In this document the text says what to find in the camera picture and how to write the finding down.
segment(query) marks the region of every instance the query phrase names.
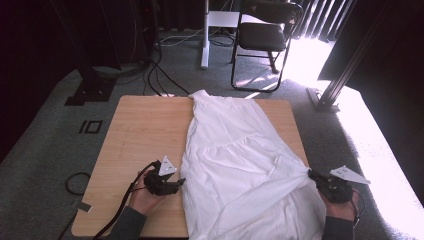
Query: hand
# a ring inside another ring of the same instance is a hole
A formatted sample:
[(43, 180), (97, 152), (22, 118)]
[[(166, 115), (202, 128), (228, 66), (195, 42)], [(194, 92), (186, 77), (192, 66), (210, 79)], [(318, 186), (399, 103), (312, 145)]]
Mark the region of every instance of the hand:
[(149, 171), (145, 172), (140, 179), (138, 179), (137, 184), (134, 186), (134, 189), (138, 190), (131, 193), (130, 203), (128, 204), (129, 207), (146, 216), (166, 197), (153, 195), (146, 189), (146, 186), (144, 185), (144, 178), (148, 172)]
[(325, 206), (327, 207), (327, 216), (341, 218), (349, 221), (354, 221), (358, 209), (355, 209), (358, 206), (359, 193), (356, 189), (353, 189), (352, 202), (346, 203), (331, 203), (328, 199), (319, 192), (322, 200), (324, 201)]

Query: white cloth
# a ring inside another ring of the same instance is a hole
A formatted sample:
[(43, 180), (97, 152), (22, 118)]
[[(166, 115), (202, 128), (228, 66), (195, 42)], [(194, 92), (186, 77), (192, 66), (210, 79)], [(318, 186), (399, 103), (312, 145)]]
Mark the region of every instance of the white cloth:
[(181, 167), (189, 238), (320, 239), (325, 206), (315, 183), (259, 105), (204, 90), (191, 97)]

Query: folding chair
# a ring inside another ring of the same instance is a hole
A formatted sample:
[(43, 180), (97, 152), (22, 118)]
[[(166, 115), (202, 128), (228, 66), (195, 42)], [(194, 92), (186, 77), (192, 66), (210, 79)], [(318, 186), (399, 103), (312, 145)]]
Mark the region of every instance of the folding chair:
[[(260, 21), (242, 21), (245, 16), (251, 16)], [(253, 0), (248, 1), (245, 6), (242, 7), (238, 19), (236, 39), (231, 58), (231, 63), (233, 64), (231, 85), (233, 88), (243, 91), (269, 93), (276, 91), (280, 87), (283, 69), (290, 49), (292, 34), (298, 23), (301, 22), (302, 16), (302, 7), (290, 2)], [(244, 50), (265, 51), (268, 53), (268, 56), (238, 54), (237, 49), (239, 46)], [(283, 66), (281, 71), (278, 71), (275, 67), (275, 60), (283, 51), (285, 51)], [(276, 57), (273, 57), (273, 52), (278, 53)], [(268, 58), (272, 73), (277, 74), (280, 72), (277, 85), (272, 89), (256, 89), (237, 86), (234, 80), (237, 56)]]

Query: chair backrest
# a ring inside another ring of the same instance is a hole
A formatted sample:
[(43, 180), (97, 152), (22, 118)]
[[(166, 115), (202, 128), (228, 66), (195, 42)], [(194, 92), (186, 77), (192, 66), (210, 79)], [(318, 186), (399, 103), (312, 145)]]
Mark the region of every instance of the chair backrest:
[(267, 23), (284, 24), (284, 33), (287, 34), (301, 22), (303, 9), (296, 3), (283, 2), (281, 0), (251, 0), (247, 1), (243, 6), (239, 20), (241, 20), (243, 14)]

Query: gray carpet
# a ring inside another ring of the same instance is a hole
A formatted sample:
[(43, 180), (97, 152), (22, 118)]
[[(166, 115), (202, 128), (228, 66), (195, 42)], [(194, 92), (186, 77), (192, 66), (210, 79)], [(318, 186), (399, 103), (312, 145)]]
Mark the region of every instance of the gray carpet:
[[(205, 89), (216, 96), (248, 96), (250, 93), (231, 88), (231, 48), (211, 45), (209, 68), (201, 70), (201, 46), (199, 41), (187, 41), (175, 47), (163, 47), (159, 65), (189, 92)], [(250, 68), (258, 65), (254, 61), (241, 63), (240, 79), (252, 76)], [(152, 79), (155, 88), (160, 89)], [(288, 99), (291, 102), (312, 168), (328, 173), (330, 169), (347, 165), (361, 173), (354, 150), (336, 115), (315, 112), (306, 87), (294, 80), (285, 79), (277, 92), (260, 94), (256, 98)], [(166, 92), (186, 96), (163, 75), (160, 75), (160, 81)], [(62, 239), (80, 239), (72, 236), (68, 224), (76, 213), (72, 204), (82, 197), (65, 189), (66, 179), (77, 172), (92, 172), (121, 96), (154, 95), (149, 86), (144, 90), (146, 83), (143, 76), (120, 78), (109, 102), (65, 107), (66, 99), (74, 94), (79, 82), (79, 74), (74, 71), (58, 83), (31, 126), (1, 163), (2, 240), (59, 239), (61, 236)], [(84, 121), (100, 120), (103, 124), (99, 133), (79, 133)], [(80, 176), (74, 179), (72, 187), (84, 191), (86, 184), (86, 178)], [(401, 239), (402, 233), (385, 226), (369, 188), (363, 185), (355, 187), (362, 193), (367, 207), (355, 230), (356, 238)]]

